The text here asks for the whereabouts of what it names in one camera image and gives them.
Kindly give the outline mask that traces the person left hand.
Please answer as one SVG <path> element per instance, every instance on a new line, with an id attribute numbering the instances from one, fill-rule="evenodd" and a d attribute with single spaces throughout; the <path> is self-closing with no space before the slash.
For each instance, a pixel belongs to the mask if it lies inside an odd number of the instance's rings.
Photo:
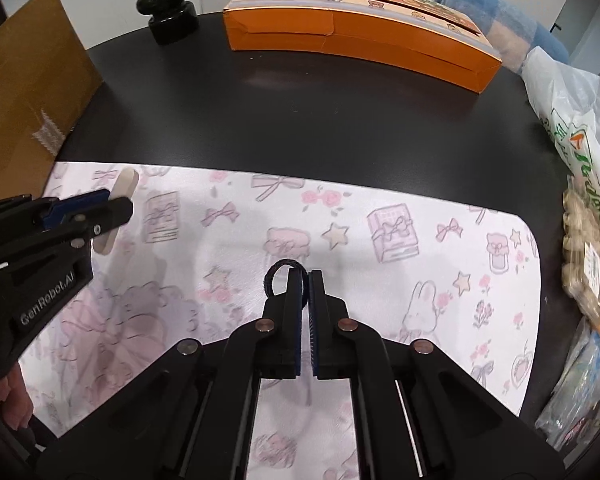
<path id="1" fill-rule="evenodd" d="M 0 379 L 0 403 L 4 422 L 12 430 L 27 428 L 33 413 L 33 403 L 24 383 L 21 367 L 16 363 Z"/>

